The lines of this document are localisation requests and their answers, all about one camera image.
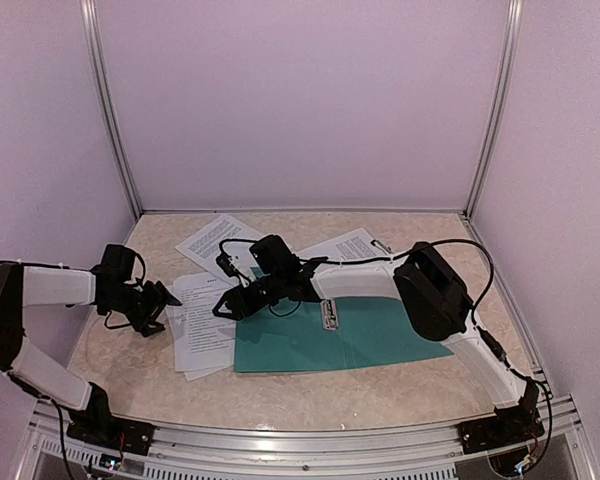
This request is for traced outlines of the paper sheets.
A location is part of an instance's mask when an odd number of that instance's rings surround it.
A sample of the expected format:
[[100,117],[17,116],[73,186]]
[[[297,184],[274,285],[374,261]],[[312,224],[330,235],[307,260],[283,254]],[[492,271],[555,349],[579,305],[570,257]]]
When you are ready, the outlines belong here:
[[170,287],[181,303],[166,308],[175,371],[183,373],[189,382],[234,365],[236,325],[212,313],[227,287],[209,273],[180,276]]

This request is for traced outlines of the dark teal folder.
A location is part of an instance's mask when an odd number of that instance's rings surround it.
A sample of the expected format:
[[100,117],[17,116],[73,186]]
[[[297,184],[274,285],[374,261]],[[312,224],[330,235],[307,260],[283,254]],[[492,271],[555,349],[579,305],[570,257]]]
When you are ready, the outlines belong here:
[[403,304],[382,297],[336,300],[339,327],[323,326],[316,303],[288,299],[236,324],[234,371],[242,374],[364,369],[449,357],[421,338]]

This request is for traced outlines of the printed paper sheet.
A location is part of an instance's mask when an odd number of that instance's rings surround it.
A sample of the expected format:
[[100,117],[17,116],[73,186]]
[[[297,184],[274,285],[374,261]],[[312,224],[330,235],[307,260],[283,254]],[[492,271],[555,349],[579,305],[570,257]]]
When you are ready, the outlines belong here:
[[373,241],[374,238],[366,229],[358,228],[301,250],[297,255],[306,260],[326,257],[336,263],[385,256],[386,253],[374,246]]
[[216,257],[221,253],[219,243],[227,238],[259,240],[262,237],[262,233],[242,221],[222,214],[183,240],[176,246],[176,250],[210,274],[221,280],[228,280],[216,263]]

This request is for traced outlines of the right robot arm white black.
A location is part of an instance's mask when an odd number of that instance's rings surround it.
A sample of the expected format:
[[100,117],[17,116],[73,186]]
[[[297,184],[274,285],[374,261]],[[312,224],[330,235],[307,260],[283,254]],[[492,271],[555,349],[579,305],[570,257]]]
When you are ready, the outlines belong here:
[[353,297],[402,302],[414,331],[451,350],[481,381],[494,405],[491,433],[503,444],[515,442],[539,421],[536,380],[517,371],[501,343],[478,317],[460,275],[439,253],[441,241],[415,243],[393,256],[362,260],[304,259],[278,235],[249,241],[249,252],[263,274],[247,275],[220,242],[216,262],[239,280],[212,309],[214,316],[242,321],[283,299],[297,303]]

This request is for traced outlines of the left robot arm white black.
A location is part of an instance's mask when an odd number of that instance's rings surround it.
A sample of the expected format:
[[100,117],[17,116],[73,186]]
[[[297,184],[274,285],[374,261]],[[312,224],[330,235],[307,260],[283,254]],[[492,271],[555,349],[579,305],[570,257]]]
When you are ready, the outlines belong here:
[[181,302],[145,275],[140,254],[120,244],[107,245],[91,269],[0,260],[0,371],[32,395],[64,408],[101,445],[120,434],[107,393],[36,346],[26,332],[26,315],[92,307],[100,316],[122,315],[125,327],[148,338],[163,331],[163,310]]

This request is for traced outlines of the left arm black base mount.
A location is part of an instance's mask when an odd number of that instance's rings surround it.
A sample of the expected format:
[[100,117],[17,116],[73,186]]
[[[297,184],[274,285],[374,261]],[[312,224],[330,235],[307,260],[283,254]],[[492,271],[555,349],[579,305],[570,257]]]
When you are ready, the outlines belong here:
[[71,439],[118,452],[147,456],[156,427],[147,422],[114,416],[106,391],[93,382],[84,410],[68,409]]

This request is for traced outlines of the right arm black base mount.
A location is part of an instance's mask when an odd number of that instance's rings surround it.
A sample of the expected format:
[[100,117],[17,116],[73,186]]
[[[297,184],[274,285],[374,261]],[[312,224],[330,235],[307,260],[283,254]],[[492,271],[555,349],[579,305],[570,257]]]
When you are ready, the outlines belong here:
[[473,454],[539,439],[545,428],[538,410],[540,384],[525,380],[523,396],[512,407],[495,408],[491,416],[461,422],[458,427],[464,454]]

